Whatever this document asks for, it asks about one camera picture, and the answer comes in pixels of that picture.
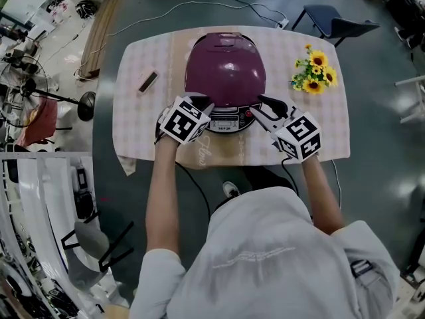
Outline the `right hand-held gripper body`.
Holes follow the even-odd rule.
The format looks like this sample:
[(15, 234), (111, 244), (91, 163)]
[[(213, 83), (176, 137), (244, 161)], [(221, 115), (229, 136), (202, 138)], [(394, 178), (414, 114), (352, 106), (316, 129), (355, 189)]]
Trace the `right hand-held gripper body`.
[(322, 148), (321, 127), (309, 112), (286, 122), (273, 133), (273, 139), (280, 151), (298, 163), (317, 155)]

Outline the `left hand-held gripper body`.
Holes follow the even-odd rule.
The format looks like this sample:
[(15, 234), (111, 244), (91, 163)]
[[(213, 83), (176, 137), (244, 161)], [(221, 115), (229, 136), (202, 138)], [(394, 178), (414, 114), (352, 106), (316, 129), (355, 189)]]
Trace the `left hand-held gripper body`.
[(159, 115), (155, 127), (155, 144), (169, 136), (179, 144), (195, 141), (208, 126), (211, 118), (200, 119), (200, 107), (194, 107), (182, 96), (177, 96), (172, 105)]

